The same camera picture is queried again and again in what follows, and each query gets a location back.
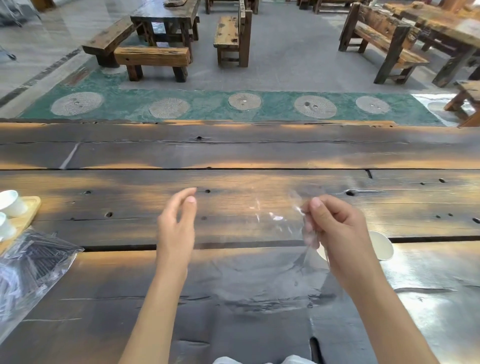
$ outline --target wooden table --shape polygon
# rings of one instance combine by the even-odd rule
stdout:
[[[192,42],[189,29],[192,29],[193,39],[198,40],[197,11],[200,0],[187,0],[178,7],[165,7],[163,0],[146,0],[142,6],[130,14],[132,23],[141,23],[144,29],[145,39],[150,46],[156,47],[157,42],[181,41],[190,50],[190,59],[193,60]],[[163,23],[165,37],[155,34],[152,23]]]
[[[419,26],[458,41],[455,53],[433,79],[433,83],[439,87],[445,87],[452,81],[455,74],[480,48],[480,21],[476,19],[461,17],[426,4],[415,8],[411,5],[391,3],[385,4],[384,8],[398,18],[413,20]]]
[[[156,217],[187,186],[196,250],[172,362],[310,358],[311,337],[326,363],[374,362],[351,300],[325,291],[331,275],[292,269],[310,264],[293,191],[362,209],[396,243],[384,270],[440,361],[479,356],[479,128],[12,121],[0,189],[40,196],[34,227],[89,252],[0,346],[5,362],[118,362],[154,272]]]

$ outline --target clear plastic bag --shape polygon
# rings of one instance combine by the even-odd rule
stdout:
[[[83,250],[28,228],[0,256],[0,344]]]

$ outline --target concrete floor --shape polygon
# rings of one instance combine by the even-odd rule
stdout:
[[[0,98],[35,77],[42,70],[74,51],[81,43],[108,27],[117,19],[136,9],[142,0],[75,0],[30,19],[22,28],[0,28],[1,45],[17,56],[18,61],[0,59]],[[194,61],[189,66],[187,82],[174,81],[171,68],[144,67],[144,79],[138,83],[125,81],[121,88],[185,89],[185,90],[259,90],[317,91],[368,93],[449,93],[453,88],[437,88],[431,81],[448,57],[434,49],[418,53],[431,61],[418,67],[409,81],[399,86],[390,81],[375,85],[373,80],[383,62],[384,54],[368,46],[360,55],[354,51],[338,52],[338,38],[345,15],[321,14],[299,10],[295,2],[262,2],[260,12],[253,16],[250,64],[248,68],[219,68],[213,47],[218,18],[236,14],[232,3],[215,3],[210,15],[199,8],[200,41],[193,46]],[[89,56],[80,52],[69,63],[81,64]],[[55,79],[65,78],[74,69],[59,67]],[[458,79],[465,79],[473,69],[463,69]],[[36,88],[33,96],[25,92],[25,100],[16,101],[16,109],[32,103],[52,87],[52,80],[27,83]]]

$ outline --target wooden tray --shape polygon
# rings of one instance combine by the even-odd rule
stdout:
[[[42,204],[42,200],[38,196],[26,196],[22,197],[22,200],[26,203],[28,210],[17,218],[9,218],[12,225],[17,228],[17,232],[13,238],[0,243],[0,255],[2,255],[3,252],[15,241],[15,239],[18,238],[18,236],[30,226],[30,223]]]

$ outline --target floor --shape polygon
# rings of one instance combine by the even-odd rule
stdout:
[[[0,116],[14,117],[27,107],[36,108],[34,102],[39,97],[89,61],[77,47],[140,3],[141,0],[76,0],[42,14],[41,21],[32,18],[22,28],[0,28],[2,45],[18,60],[0,59],[0,106],[16,97],[0,109]],[[383,61],[376,48],[369,46],[364,55],[337,50],[345,15],[314,15],[311,11],[300,11],[294,2],[262,2],[259,14],[252,21],[249,67],[219,68],[212,46],[216,23],[221,15],[236,11],[234,4],[215,3],[212,13],[206,15],[204,6],[200,6],[200,40],[193,45],[194,62],[188,68],[186,83],[176,83],[170,68],[144,67],[143,80],[133,83],[124,76],[115,88],[119,92],[170,89],[421,95],[456,92],[454,88],[440,89],[431,83],[447,56],[434,49],[422,52],[421,43],[416,50],[431,61],[428,67],[418,67],[405,85],[392,82],[375,85],[373,79]],[[458,78],[465,79],[470,72],[464,69]],[[45,75],[54,81],[47,82]]]

